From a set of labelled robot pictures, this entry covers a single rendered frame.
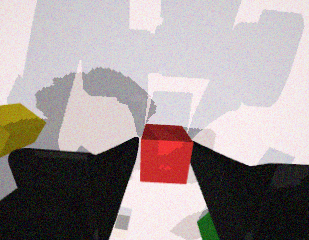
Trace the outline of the yellow block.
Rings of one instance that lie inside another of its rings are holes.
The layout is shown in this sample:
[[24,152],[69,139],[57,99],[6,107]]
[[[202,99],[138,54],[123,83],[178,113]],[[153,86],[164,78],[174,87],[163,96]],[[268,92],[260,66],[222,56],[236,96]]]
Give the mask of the yellow block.
[[0,158],[34,143],[46,123],[20,103],[0,105]]

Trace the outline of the red block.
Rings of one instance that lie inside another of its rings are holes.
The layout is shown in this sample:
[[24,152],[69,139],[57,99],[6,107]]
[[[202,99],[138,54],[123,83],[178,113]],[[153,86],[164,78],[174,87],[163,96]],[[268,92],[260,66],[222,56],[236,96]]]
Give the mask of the red block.
[[145,124],[140,181],[187,184],[193,143],[182,126]]

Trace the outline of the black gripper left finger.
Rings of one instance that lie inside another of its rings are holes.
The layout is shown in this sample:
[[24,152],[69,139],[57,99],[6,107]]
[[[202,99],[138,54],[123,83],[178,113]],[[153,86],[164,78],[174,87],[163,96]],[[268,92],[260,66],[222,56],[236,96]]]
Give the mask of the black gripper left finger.
[[21,148],[8,164],[22,184],[83,192],[90,239],[110,240],[139,148],[139,137],[98,155],[67,150]]

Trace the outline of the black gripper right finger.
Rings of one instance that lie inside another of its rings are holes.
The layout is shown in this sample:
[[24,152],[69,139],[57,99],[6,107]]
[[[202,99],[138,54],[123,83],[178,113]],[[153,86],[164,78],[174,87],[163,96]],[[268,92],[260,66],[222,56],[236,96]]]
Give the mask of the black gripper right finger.
[[309,165],[249,166],[193,142],[190,164],[219,240],[252,240],[280,187],[309,188]]

